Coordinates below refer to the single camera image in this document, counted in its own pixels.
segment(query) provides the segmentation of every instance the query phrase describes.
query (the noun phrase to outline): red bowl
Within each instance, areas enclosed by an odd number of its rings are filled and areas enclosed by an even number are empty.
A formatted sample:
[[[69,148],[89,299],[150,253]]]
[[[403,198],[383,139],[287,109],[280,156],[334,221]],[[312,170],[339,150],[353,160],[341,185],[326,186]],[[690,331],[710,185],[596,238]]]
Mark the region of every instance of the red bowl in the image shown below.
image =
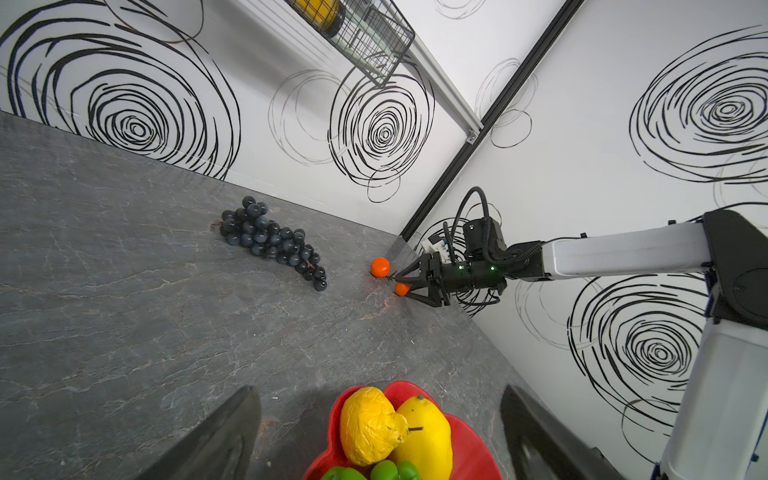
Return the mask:
[[[331,418],[328,421],[328,449],[315,458],[315,461],[304,474],[303,480],[320,480],[333,467],[352,467],[366,476],[369,474],[371,467],[358,467],[347,460],[339,437],[341,408],[344,406],[344,402],[361,388],[362,386],[353,386],[336,399],[333,408],[331,408]],[[390,383],[384,389],[384,396],[389,399],[395,410],[404,401],[417,395],[424,395],[427,400],[440,408],[435,399],[411,382],[398,380]],[[451,426],[451,443],[453,446],[451,480],[474,480],[475,478],[502,480],[502,473],[498,470],[493,455],[478,434],[460,418],[453,415],[446,415],[445,417]]]

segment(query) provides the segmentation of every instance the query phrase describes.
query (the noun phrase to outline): wire basket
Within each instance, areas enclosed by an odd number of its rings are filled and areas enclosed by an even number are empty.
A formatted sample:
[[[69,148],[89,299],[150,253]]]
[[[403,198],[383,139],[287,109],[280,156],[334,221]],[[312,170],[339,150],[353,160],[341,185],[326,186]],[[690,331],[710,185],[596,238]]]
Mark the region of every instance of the wire basket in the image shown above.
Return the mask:
[[[415,36],[392,0],[286,0],[373,83],[383,86]]]

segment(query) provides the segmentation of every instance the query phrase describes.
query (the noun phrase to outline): white wall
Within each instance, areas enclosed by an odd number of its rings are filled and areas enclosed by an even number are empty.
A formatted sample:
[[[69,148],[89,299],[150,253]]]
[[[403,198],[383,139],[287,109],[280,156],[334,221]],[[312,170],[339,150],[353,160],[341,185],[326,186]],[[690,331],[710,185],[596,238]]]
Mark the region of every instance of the white wall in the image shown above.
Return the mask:
[[[449,72],[474,73],[470,98],[494,65],[528,53],[556,4],[496,2],[505,14],[493,18],[498,5],[476,2],[444,29],[435,2],[452,0],[405,3],[438,51],[474,42],[475,19],[497,31],[515,13],[530,20],[488,52],[441,58]],[[417,70],[401,65],[387,88],[371,89],[283,0],[0,9],[0,110],[381,230],[399,233],[465,141]],[[499,71],[500,85],[514,68]]]
[[[453,217],[475,185],[498,209],[492,216],[503,220],[508,245],[643,230],[727,204],[768,202],[767,183],[757,183],[768,167],[759,152],[768,139],[766,23],[764,0],[587,0],[522,94],[530,101],[518,102],[524,106],[493,132],[515,137],[521,120],[527,130],[530,119],[528,137],[509,148],[486,139],[421,230]],[[669,134],[631,128],[636,103],[670,63],[701,42],[754,25],[761,26],[744,32],[749,39],[732,41],[737,34],[728,35],[693,50],[689,56],[696,58],[678,59],[682,66],[658,85],[674,85],[667,103],[656,110],[652,102],[640,103],[638,111],[655,112],[647,116],[649,125],[660,125],[660,109],[667,107]],[[724,41],[732,42],[709,49]],[[707,75],[714,71],[721,74]],[[686,84],[694,74],[695,81]],[[664,96],[662,90],[650,90],[647,98]],[[690,121],[679,121],[681,111]],[[736,154],[701,155],[745,146]],[[768,233],[768,206],[738,211]],[[465,217],[479,215],[475,208]],[[627,288],[608,294],[610,302],[600,308],[588,302],[621,281],[617,287]],[[510,281],[502,302],[477,313],[475,321],[568,428],[597,446],[622,474],[641,480],[652,466],[644,457],[660,458],[670,431],[665,423],[674,421],[674,403],[703,325],[704,291],[701,280],[688,276],[601,278],[592,284]],[[587,326],[601,319],[611,328],[590,335]],[[628,339],[630,328],[642,330],[635,341]],[[617,360],[618,374],[609,355]],[[650,402],[633,403],[639,412],[628,409],[622,425],[625,404],[638,399]],[[764,463],[756,464],[752,478],[768,478]]]

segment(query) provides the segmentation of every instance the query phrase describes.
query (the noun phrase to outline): black swirl pattern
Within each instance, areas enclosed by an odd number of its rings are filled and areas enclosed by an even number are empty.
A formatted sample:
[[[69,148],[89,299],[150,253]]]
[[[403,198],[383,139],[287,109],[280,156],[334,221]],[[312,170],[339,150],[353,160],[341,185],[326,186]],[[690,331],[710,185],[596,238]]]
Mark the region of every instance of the black swirl pattern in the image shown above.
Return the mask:
[[[177,33],[169,44],[135,31],[99,0],[33,9],[0,37],[0,108],[223,180],[240,107],[205,50]]]
[[[635,104],[629,134],[670,177],[768,181],[768,27],[729,31],[672,61]]]
[[[370,201],[384,202],[397,193],[400,177],[419,157],[434,115],[432,84],[414,64],[401,62],[381,88],[353,68],[331,107],[328,143],[333,161],[351,181],[367,188]]]
[[[563,299],[573,298],[574,288],[580,286],[578,283],[574,285],[574,282],[580,281],[589,282],[588,288],[593,294],[601,290],[600,284],[591,279],[577,279],[571,282],[515,282],[515,309],[523,326],[536,340],[562,350],[571,348],[565,335],[565,329],[569,328],[568,317],[571,310],[569,306],[563,305]],[[591,343],[592,341],[585,340],[576,347],[584,348]]]
[[[451,20],[461,20],[482,7],[485,0],[435,0],[437,12]]]
[[[508,58],[500,61],[485,77],[475,96],[475,113],[478,117],[482,118],[488,112],[518,68],[520,68],[520,61],[517,58]],[[514,147],[531,134],[533,120],[525,109],[533,100],[537,88],[538,78],[535,74],[531,74],[509,102],[501,117],[493,124],[491,142],[494,146]]]
[[[104,0],[126,27],[166,43],[196,38],[205,23],[203,0]]]
[[[705,324],[703,276],[636,275],[577,297],[566,331],[578,368],[622,414],[630,447],[659,460],[688,383]],[[656,442],[638,441],[653,435]]]
[[[315,118],[307,115],[304,110],[313,109],[306,105],[309,101],[322,101],[330,97],[324,94],[323,87],[331,87],[333,91],[337,91],[340,86],[341,80],[322,70],[300,71],[280,84],[267,111],[270,132],[280,150],[303,165],[333,162],[328,148],[327,126],[323,122],[322,131],[316,132],[313,129],[313,125],[317,123]],[[327,118],[330,113],[329,104],[314,107],[317,110],[325,110],[323,118]]]

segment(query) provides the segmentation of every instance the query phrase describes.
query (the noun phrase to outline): grape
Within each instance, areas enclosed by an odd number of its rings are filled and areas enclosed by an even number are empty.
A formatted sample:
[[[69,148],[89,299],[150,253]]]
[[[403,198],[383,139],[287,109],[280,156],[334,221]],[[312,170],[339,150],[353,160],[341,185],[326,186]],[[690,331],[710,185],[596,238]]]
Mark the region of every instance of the grape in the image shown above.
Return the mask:
[[[246,248],[251,248],[253,246],[253,236],[250,233],[243,233],[240,235],[240,245]]]
[[[245,209],[245,211],[248,214],[248,217],[251,217],[253,219],[261,217],[261,205],[259,204],[248,205],[248,208]]]
[[[266,217],[258,217],[255,224],[258,230],[266,230],[266,228],[270,225],[270,221],[267,220]]]
[[[306,234],[304,233],[304,229],[297,228],[295,232],[293,232],[293,242],[295,243],[304,243],[304,237]]]
[[[237,230],[237,222],[233,218],[227,218],[222,225],[227,232],[234,232]]]
[[[270,220],[270,224],[266,227],[266,232],[270,236],[280,233],[280,225],[277,222]]]

